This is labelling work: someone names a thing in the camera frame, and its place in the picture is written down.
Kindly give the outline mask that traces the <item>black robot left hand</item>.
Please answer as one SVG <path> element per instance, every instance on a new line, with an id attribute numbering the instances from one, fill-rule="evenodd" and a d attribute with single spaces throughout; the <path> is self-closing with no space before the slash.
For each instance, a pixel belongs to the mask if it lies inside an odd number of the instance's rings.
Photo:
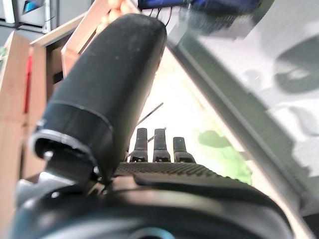
<path id="1" fill-rule="evenodd" d="M 291 239 L 267 195 L 191 160 L 125 162 L 166 43 L 165 25 L 126 14 L 88 46 L 30 136 L 46 161 L 20 180 L 7 239 Z"/>

